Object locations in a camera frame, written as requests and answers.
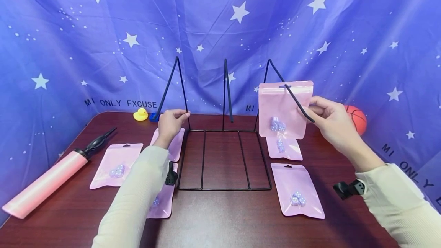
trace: orange basketball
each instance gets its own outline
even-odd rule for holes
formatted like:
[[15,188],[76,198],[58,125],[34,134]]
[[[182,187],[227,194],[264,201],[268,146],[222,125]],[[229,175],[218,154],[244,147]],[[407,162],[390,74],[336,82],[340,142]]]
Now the orange basketball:
[[345,106],[346,112],[348,113],[349,118],[351,118],[354,126],[356,127],[357,132],[360,135],[366,131],[366,127],[368,126],[368,120],[364,113],[356,108],[355,106]]

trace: pink plastic pouch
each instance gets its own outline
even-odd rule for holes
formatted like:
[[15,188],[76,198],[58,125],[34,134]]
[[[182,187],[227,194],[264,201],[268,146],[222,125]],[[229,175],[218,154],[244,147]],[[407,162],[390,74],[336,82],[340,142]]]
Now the pink plastic pouch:
[[302,139],[305,136],[306,119],[297,111],[296,101],[288,89],[296,96],[302,106],[308,106],[312,97],[313,82],[261,83],[259,85],[259,135]]
[[322,204],[308,171],[302,165],[271,164],[284,216],[304,214],[324,219]]
[[142,146],[143,144],[110,145],[104,153],[89,188],[93,190],[103,186],[120,187],[130,173]]
[[[173,170],[178,172],[178,164],[173,164]],[[167,219],[172,214],[172,199],[175,186],[164,185],[157,195],[147,214],[148,219]]]
[[303,160],[299,143],[294,138],[286,138],[284,135],[278,134],[276,137],[267,137],[266,144],[269,156],[272,159]]
[[[181,147],[182,147],[182,140],[184,139],[184,132],[185,129],[182,128],[178,135],[174,137],[174,139],[171,141],[170,146],[168,147],[168,160],[172,162],[179,161],[179,158],[181,156]],[[156,139],[159,136],[159,129],[156,129],[153,133],[152,141],[150,142],[150,146],[153,145],[153,143],[156,141]]]

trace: cream sleeve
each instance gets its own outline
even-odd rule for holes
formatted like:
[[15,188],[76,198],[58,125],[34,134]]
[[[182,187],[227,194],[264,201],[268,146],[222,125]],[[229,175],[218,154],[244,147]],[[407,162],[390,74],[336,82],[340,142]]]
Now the cream sleeve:
[[168,150],[146,147],[116,193],[92,248],[138,248],[145,219],[168,173]]
[[440,248],[441,215],[395,164],[356,173],[369,211],[401,248]]

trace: dark red table surface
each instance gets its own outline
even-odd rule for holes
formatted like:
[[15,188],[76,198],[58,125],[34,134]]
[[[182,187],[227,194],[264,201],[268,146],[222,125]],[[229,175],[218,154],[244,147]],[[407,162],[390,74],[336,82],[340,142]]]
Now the dark red table surface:
[[[234,119],[233,124],[225,123],[226,129],[254,127],[254,117]],[[131,113],[105,112],[93,118],[66,151],[84,147],[114,126],[118,127],[117,134],[107,146],[124,143],[148,146],[157,128],[157,124],[149,121],[135,121]],[[192,115],[191,127],[221,129],[222,117]],[[203,135],[203,132],[189,133],[181,187],[200,187]],[[266,187],[268,181],[256,134],[241,133],[241,139],[252,188]],[[269,170],[273,184],[270,191],[176,189],[171,217],[146,220],[140,247],[397,247],[369,213],[362,198],[341,201],[334,193],[335,183],[354,180],[354,169],[314,125],[307,126],[305,138],[299,141],[303,161],[270,159],[264,138],[261,143],[269,169],[270,163],[300,164],[307,168],[325,219],[283,216]],[[0,247],[90,247],[99,222],[118,191],[114,187],[89,189],[104,152],[105,149],[97,153],[26,219],[11,217],[0,229]],[[237,132],[207,133],[204,167],[204,188],[247,187]]]

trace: black wire frame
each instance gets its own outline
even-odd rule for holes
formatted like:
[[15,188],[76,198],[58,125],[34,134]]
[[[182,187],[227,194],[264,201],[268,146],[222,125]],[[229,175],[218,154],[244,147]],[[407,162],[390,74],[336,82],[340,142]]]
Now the black wire frame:
[[[182,92],[183,92],[183,97],[184,97],[184,103],[185,103],[185,110],[188,112],[188,106],[187,106],[187,100],[186,100],[186,94],[185,94],[185,87],[183,84],[183,78],[182,78],[182,70],[181,70],[181,65],[180,65],[180,60],[179,57],[176,56],[175,58],[175,63],[173,65],[173,68],[171,69],[171,73],[170,73],[170,77],[168,79],[168,83],[165,87],[165,91],[162,95],[162,99],[160,101],[159,104],[159,108],[156,112],[156,115],[154,117],[154,119],[157,118],[157,116],[160,114],[166,94],[168,92],[168,88],[170,86],[170,82],[172,80],[173,77],[173,73],[175,71],[176,65],[178,65],[179,68],[179,75],[180,75],[180,80],[181,80],[181,85],[182,85]],[[283,79],[283,77],[281,76],[281,74],[279,73],[279,71],[276,69],[275,65],[273,64],[272,60],[269,59],[266,63],[266,71],[265,71],[265,77],[263,82],[266,82],[266,78],[268,75],[268,68],[269,65],[272,66],[272,68],[275,70],[275,72],[277,73],[277,75],[279,76],[279,78],[281,79],[282,82],[285,82],[285,80]],[[289,86],[287,84],[285,84],[285,87],[288,89],[288,91],[290,92],[291,96],[293,97],[293,99],[296,101],[297,105],[299,106],[299,108],[301,109],[302,113],[305,115],[306,118],[308,118],[310,121],[314,122],[314,120],[312,118],[310,118],[304,111],[304,109],[302,108],[302,106],[300,105],[300,103],[297,101],[297,98],[295,97],[295,95],[291,92]],[[273,188],[273,184],[271,182],[271,178],[270,178],[270,173],[268,171],[268,165],[266,163],[265,160],[265,155],[263,153],[263,149],[262,149],[262,144],[261,144],[261,140],[259,137],[259,133],[256,131],[256,127],[257,127],[257,122],[258,122],[258,118],[259,118],[259,112],[256,115],[256,122],[255,122],[255,126],[253,130],[227,130],[225,129],[225,94],[227,93],[228,95],[228,106],[229,106],[229,118],[230,118],[230,122],[233,123],[233,114],[232,114],[232,104],[231,104],[231,93],[230,93],[230,83],[229,83],[229,74],[228,74],[228,66],[227,66],[227,59],[224,60],[224,99],[223,99],[223,113],[222,113],[222,129],[221,130],[199,130],[199,129],[191,129],[191,125],[190,125],[190,118],[188,118],[188,131],[185,132],[184,134],[184,138],[183,138],[183,142],[182,142],[182,157],[181,157],[181,164],[180,164],[180,170],[179,170],[179,179],[178,179],[178,184],[177,184],[177,188],[179,190],[188,190],[188,191],[265,191],[265,190],[271,190]],[[203,156],[202,156],[202,170],[201,170],[201,186],[199,188],[185,188],[185,187],[181,187],[180,183],[181,183],[181,175],[182,175],[182,168],[183,168],[183,164],[184,164],[184,158],[185,158],[185,149],[186,149],[186,143],[188,140],[188,135],[190,132],[203,132],[204,133],[204,143],[203,143]],[[204,161],[205,161],[205,150],[206,150],[206,135],[207,133],[210,132],[237,132],[238,133],[238,139],[239,139],[239,143],[240,143],[240,149],[241,149],[241,153],[242,153],[242,159],[243,159],[243,165],[245,167],[245,173],[247,176],[247,184],[248,187],[247,188],[204,188],[203,186],[203,182],[204,182]],[[256,134],[256,138],[257,141],[259,143],[259,148],[260,148],[260,152],[261,152],[261,156],[262,156],[262,161],[263,164],[265,166],[265,172],[266,172],[266,176],[268,179],[268,187],[263,187],[263,188],[252,188],[250,185],[250,179],[248,176],[248,170],[247,170],[247,163],[245,160],[245,154],[244,154],[244,150],[243,150],[243,145],[242,145],[242,138],[240,133],[241,132],[253,132]]]

